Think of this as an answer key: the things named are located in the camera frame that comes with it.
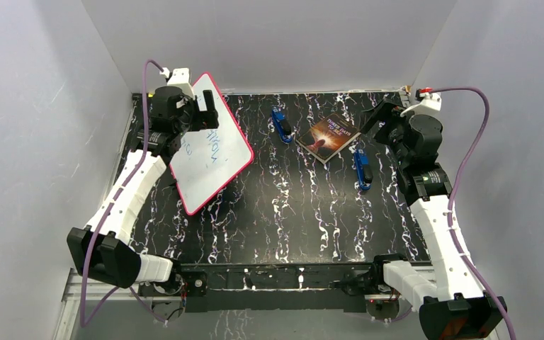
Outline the whiteboard with pink frame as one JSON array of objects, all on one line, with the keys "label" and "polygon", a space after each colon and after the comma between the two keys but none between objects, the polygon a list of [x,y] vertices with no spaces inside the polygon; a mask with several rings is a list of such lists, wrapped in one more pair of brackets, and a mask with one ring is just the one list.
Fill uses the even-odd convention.
[{"label": "whiteboard with pink frame", "polygon": [[219,127],[186,133],[171,160],[171,173],[187,215],[196,214],[254,159],[251,145],[213,77],[202,74],[193,90],[197,94],[212,91]]}]

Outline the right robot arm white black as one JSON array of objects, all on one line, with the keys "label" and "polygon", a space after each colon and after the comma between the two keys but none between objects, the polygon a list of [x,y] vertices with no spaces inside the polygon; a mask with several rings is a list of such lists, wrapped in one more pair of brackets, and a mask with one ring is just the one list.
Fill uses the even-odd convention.
[{"label": "right robot arm white black", "polygon": [[442,124],[386,100],[365,114],[362,133],[382,123],[374,139],[396,159],[398,189],[419,224],[435,275],[427,280],[399,255],[376,256],[372,287],[399,292],[418,314],[427,339],[496,339],[505,301],[492,297],[474,273],[449,201],[455,191],[436,161]]}]

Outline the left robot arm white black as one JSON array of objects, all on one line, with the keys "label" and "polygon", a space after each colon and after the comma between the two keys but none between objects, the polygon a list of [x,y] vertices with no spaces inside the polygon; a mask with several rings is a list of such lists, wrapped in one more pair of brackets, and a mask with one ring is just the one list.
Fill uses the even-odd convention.
[{"label": "left robot arm white black", "polygon": [[85,227],[70,230],[67,245],[84,278],[119,288],[155,283],[163,293],[174,295],[183,286],[179,263],[136,252],[130,237],[152,187],[180,150],[182,137],[218,128],[218,113],[211,90],[189,96],[177,86],[159,87],[143,108],[137,148],[127,154],[123,171],[96,214]]}]

